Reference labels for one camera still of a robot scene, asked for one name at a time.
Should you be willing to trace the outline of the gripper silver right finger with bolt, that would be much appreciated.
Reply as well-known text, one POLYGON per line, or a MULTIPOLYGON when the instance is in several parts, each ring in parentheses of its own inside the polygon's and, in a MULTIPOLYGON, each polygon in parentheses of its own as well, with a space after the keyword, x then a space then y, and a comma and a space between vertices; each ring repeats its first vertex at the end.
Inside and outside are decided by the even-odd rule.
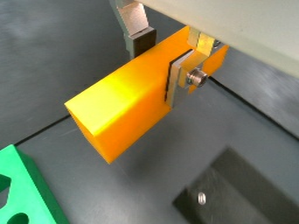
POLYGON ((189 28, 187 44, 191 49, 169 62, 164 101, 173 108, 188 95, 191 88, 200 88, 208 79, 203 63, 221 48, 221 42, 195 28, 189 28))

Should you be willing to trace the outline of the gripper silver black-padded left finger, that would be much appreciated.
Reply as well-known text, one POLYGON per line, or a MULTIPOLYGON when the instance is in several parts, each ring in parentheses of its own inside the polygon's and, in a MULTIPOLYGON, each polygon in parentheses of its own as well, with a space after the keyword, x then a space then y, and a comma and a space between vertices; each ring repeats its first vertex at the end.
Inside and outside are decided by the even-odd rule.
POLYGON ((145 7, 136 0, 108 0, 120 24, 125 49, 133 59, 156 43, 156 29, 149 26, 145 7))

